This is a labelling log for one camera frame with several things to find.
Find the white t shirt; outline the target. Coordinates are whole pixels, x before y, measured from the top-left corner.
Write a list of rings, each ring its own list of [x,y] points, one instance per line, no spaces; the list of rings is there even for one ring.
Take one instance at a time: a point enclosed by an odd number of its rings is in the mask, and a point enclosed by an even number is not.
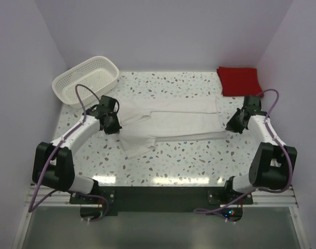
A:
[[[130,157],[156,148],[158,142],[223,139],[217,100],[195,98],[122,99],[118,119],[121,146]]]

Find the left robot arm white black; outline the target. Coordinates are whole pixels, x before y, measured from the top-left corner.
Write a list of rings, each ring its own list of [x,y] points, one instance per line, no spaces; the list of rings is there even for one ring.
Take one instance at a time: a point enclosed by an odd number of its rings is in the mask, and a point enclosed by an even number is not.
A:
[[[119,102],[102,96],[99,103],[83,112],[80,120],[50,143],[41,142],[35,152],[32,181],[57,191],[80,192],[87,203],[99,199],[96,180],[75,174],[73,156],[98,132],[116,134],[122,129],[117,113]]]

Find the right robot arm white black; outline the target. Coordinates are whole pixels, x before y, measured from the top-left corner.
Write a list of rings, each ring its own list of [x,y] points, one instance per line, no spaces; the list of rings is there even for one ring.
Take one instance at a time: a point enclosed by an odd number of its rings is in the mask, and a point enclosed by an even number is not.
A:
[[[242,108],[236,110],[228,121],[226,130],[239,134],[248,130],[258,144],[249,173],[232,176],[225,183],[222,196],[227,203],[234,204],[242,194],[248,195],[256,190],[280,193],[289,188],[297,150],[287,146],[278,136],[269,113],[262,111],[259,96],[244,97]]]

